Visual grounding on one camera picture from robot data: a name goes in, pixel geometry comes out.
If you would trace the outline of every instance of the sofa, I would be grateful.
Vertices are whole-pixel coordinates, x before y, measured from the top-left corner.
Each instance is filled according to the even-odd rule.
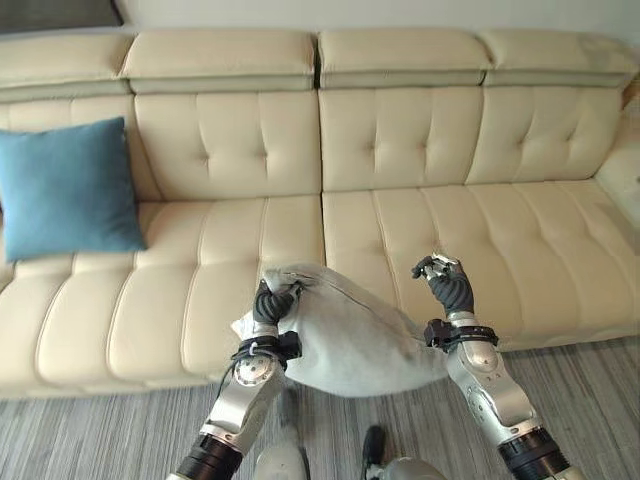
[[[0,262],[0,397],[216,381],[270,266],[441,316],[462,259],[502,350],[638,333],[638,65],[593,34],[167,30],[0,42],[0,128],[123,116],[148,249]]]

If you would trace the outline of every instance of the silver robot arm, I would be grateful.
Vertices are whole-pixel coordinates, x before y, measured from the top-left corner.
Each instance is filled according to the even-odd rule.
[[[284,387],[288,360],[302,349],[294,332],[278,335],[278,322],[299,294],[294,286],[272,293],[261,282],[253,308],[253,337],[240,344],[196,442],[167,480],[230,480],[253,445],[271,403]]]
[[[449,376],[513,476],[517,480],[585,480],[566,461],[526,393],[507,372],[495,349],[498,337],[476,320],[473,291],[460,262],[434,254],[418,263],[413,276],[427,280],[447,314],[446,322],[429,322],[427,344],[448,354]]]

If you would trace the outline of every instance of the pillow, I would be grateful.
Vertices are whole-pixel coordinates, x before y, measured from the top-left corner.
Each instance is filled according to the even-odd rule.
[[[123,118],[41,133],[0,130],[0,192],[7,261],[146,248]]]

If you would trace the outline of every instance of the sofa armrest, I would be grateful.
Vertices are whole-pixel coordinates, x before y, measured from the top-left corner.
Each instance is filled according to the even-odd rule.
[[[618,137],[595,178],[634,229],[639,229],[640,118],[623,116]]]

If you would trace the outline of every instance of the floor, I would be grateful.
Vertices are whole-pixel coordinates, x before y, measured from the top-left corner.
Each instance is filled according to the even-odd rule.
[[[640,337],[506,357],[587,478],[640,478]],[[294,388],[313,479],[356,480],[361,442],[376,422],[389,431],[389,456],[419,456],[450,480],[511,478],[448,380],[360,400]],[[164,479],[188,451],[213,390],[0,402],[0,479]],[[250,479],[256,453],[277,440],[278,408],[236,478]]]

